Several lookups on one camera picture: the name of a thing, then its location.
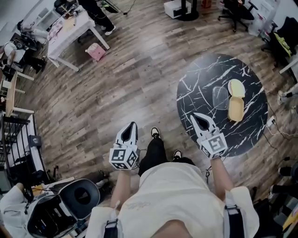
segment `white t-shirt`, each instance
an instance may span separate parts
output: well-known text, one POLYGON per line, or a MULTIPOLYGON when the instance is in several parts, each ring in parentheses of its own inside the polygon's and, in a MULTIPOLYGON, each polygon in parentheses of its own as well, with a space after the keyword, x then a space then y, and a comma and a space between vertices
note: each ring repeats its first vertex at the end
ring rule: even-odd
POLYGON ((14 57, 14 62, 17 62, 19 63, 19 61, 23 58, 24 54, 25 54, 25 50, 21 49, 21 50, 18 50, 17 47, 12 43, 12 42, 9 42, 9 43, 6 43, 5 46, 4 46, 4 52, 5 52, 5 55, 8 57, 11 52, 15 50, 15 57, 14 57))
MULTIPOLYGON (((164 163, 147 170, 140 178, 139 191, 130 197, 119 213, 124 238, 150 238, 166 222, 180 220, 193 238, 224 237, 224 206, 210 192, 200 170, 184 163, 164 163)), ((253 238, 259 219, 246 187, 231 190, 240 207, 246 231, 253 238)), ((92 210, 86 238, 102 234, 102 223, 109 219, 111 208, 92 210)))
POLYGON ((0 212, 5 228, 13 238, 31 238, 22 225, 21 213, 27 202, 21 190, 14 186, 0 201, 0 212))

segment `black sneaker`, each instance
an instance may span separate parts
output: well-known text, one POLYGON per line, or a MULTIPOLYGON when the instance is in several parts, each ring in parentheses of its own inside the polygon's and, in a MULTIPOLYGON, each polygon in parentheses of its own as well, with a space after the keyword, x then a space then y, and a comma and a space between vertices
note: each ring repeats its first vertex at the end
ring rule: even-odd
POLYGON ((157 129, 157 127, 153 127, 151 129, 151 136, 152 136, 153 139, 160 138, 160 136, 159 136, 159 130, 157 129))
POLYGON ((173 160, 178 160, 182 158, 182 152, 180 150, 176 150, 173 155, 173 160))
POLYGON ((41 71, 43 72, 46 68, 47 62, 44 60, 44 64, 41 66, 41 71))

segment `power strip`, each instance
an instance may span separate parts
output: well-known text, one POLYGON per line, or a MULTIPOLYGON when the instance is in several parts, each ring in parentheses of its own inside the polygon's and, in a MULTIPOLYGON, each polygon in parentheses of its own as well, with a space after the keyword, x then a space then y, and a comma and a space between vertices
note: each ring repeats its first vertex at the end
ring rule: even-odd
POLYGON ((275 118, 274 118, 274 116, 271 116, 271 117, 269 118, 269 120, 267 121, 266 125, 267 125, 268 127, 272 126, 273 121, 275 121, 275 118))

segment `white box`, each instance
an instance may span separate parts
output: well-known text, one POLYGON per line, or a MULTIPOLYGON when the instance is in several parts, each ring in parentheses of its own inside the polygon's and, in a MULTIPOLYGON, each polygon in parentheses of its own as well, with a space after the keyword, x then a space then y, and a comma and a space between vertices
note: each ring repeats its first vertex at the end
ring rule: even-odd
POLYGON ((200 149, 210 159, 223 155, 228 149, 224 134, 220 133, 219 135, 202 141, 200 149))
POLYGON ((109 163, 120 170, 131 170, 138 159, 137 153, 131 147, 122 145, 119 148, 110 149, 109 163))
MULTIPOLYGON (((181 14, 177 14, 181 9, 181 0, 174 0, 170 2, 165 2, 163 4, 164 11, 167 15, 169 15, 171 18, 177 18, 180 17, 181 14)), ((189 14, 191 12, 191 3, 186 1, 186 14, 189 14)))

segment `black strap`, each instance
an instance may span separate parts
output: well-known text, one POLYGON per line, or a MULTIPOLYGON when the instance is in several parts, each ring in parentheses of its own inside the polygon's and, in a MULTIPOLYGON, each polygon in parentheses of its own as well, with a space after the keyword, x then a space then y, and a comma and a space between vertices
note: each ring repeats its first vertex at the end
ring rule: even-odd
POLYGON ((245 238, 243 218, 240 209, 235 206, 224 207, 229 216, 230 223, 230 238, 245 238))
POLYGON ((118 223, 118 219, 107 221, 107 224, 104 228, 103 238, 118 238, 117 223, 118 223))

